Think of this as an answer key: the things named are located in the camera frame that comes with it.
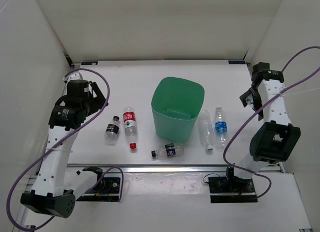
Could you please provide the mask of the small black label bottle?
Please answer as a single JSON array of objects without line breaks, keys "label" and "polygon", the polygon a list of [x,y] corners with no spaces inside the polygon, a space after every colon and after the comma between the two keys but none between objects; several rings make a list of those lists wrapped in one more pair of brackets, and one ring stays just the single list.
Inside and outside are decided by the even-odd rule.
[{"label": "small black label bottle", "polygon": [[120,130],[120,123],[119,117],[114,116],[112,121],[107,125],[105,130],[105,141],[107,145],[115,145],[117,142],[119,130]]}]

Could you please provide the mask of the blue label water bottle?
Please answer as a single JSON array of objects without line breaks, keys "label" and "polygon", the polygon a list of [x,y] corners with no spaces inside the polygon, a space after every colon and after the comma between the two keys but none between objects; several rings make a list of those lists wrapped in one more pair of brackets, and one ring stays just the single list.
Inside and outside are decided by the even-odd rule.
[{"label": "blue label water bottle", "polygon": [[221,106],[215,108],[214,115],[214,130],[216,147],[219,150],[224,150],[228,143],[228,127],[226,114]]}]

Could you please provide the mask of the clear unlabelled plastic bottle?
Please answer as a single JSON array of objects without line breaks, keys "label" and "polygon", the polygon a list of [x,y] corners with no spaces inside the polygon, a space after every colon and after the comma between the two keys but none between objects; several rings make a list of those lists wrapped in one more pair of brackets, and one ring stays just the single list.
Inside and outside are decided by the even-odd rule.
[{"label": "clear unlabelled plastic bottle", "polygon": [[209,111],[200,111],[197,117],[197,128],[200,143],[205,148],[206,153],[213,153],[215,137]]}]

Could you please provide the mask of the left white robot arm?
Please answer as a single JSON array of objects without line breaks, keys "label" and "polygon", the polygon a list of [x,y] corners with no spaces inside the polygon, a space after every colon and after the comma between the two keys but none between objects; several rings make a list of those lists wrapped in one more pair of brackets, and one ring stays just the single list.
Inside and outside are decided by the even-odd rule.
[{"label": "left white robot arm", "polygon": [[86,118],[98,112],[106,99],[95,82],[71,80],[66,95],[60,97],[49,119],[47,151],[35,183],[21,195],[22,205],[35,213],[68,218],[76,200],[87,191],[99,192],[105,186],[102,169],[86,167],[65,183],[65,172],[78,135]]}]

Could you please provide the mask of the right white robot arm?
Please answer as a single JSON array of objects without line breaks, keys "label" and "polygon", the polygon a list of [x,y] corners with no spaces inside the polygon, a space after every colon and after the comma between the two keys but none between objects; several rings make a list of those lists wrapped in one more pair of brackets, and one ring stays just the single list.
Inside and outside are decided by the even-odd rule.
[{"label": "right white robot arm", "polygon": [[252,137],[249,153],[233,168],[227,169],[224,185],[235,192],[260,169],[288,159],[297,144],[301,130],[288,117],[282,90],[281,71],[270,69],[268,63],[253,66],[251,87],[240,96],[243,106],[251,106],[263,125]]}]

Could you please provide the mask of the green plastic bin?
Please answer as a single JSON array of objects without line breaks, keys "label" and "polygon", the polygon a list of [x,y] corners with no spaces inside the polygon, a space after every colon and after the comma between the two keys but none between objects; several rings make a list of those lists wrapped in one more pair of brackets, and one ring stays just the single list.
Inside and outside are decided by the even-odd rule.
[{"label": "green plastic bin", "polygon": [[186,142],[205,98],[202,85],[177,77],[166,77],[158,84],[151,109],[156,134],[164,139]]}]

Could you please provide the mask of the right blue corner label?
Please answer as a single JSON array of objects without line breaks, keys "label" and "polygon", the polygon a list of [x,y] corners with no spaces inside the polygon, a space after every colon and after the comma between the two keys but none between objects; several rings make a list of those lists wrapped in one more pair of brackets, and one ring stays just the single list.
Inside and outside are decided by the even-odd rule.
[{"label": "right blue corner label", "polygon": [[244,60],[228,60],[230,65],[245,65],[246,62]]}]

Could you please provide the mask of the blue corner label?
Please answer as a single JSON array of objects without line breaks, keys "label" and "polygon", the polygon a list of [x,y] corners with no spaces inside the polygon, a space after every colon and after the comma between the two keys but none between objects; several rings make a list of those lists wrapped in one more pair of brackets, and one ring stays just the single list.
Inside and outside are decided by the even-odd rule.
[{"label": "blue corner label", "polygon": [[246,62],[244,60],[228,60],[230,65],[245,65]]},{"label": "blue corner label", "polygon": [[82,66],[96,66],[98,64],[98,61],[82,61]]}]

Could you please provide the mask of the red label water bottle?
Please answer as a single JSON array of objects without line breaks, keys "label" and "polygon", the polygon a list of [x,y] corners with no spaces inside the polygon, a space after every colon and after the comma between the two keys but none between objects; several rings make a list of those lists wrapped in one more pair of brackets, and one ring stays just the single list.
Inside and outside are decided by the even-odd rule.
[{"label": "red label water bottle", "polygon": [[135,111],[132,107],[123,109],[123,124],[126,140],[131,150],[137,149],[138,130]]}]

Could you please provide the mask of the left blue corner label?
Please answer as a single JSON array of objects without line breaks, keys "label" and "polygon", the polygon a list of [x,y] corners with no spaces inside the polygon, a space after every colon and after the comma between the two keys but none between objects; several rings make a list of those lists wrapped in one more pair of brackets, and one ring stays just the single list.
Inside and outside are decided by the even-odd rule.
[{"label": "left blue corner label", "polygon": [[98,61],[82,61],[82,66],[96,66],[98,64]]}]

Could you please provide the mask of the pepsi label clear bottle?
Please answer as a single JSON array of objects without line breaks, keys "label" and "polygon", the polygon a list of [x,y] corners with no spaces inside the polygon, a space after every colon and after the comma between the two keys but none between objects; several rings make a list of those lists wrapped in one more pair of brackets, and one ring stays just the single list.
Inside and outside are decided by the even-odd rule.
[{"label": "pepsi label clear bottle", "polygon": [[151,151],[151,157],[154,160],[165,161],[171,158],[180,157],[184,153],[184,146],[178,143],[169,143],[159,149]]}]

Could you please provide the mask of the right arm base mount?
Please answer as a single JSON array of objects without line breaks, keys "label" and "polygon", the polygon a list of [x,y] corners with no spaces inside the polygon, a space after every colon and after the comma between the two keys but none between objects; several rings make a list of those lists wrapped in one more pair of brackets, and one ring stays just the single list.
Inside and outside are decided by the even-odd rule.
[{"label": "right arm base mount", "polygon": [[257,194],[253,180],[235,181],[226,176],[209,173],[202,182],[209,186],[211,203],[256,203]]}]

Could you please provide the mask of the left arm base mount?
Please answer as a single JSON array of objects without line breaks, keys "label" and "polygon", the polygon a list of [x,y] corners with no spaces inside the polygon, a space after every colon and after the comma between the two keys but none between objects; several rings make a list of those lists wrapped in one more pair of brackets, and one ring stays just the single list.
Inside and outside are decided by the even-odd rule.
[{"label": "left arm base mount", "polygon": [[102,179],[102,190],[90,192],[79,197],[76,201],[81,202],[118,202],[122,188],[121,177],[105,177]]}]

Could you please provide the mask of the aluminium table edge rail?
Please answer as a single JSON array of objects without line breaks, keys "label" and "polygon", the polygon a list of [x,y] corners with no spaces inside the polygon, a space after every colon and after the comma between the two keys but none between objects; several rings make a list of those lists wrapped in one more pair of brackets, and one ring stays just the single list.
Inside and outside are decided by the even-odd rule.
[{"label": "aluminium table edge rail", "polygon": [[[226,171],[226,165],[85,165],[85,164],[70,164],[67,166],[68,171],[82,170],[87,166],[96,166],[106,170],[109,167],[120,167],[123,172],[127,173],[157,173],[157,172],[218,172]],[[281,165],[269,165],[260,170],[261,172],[283,172]]]}]

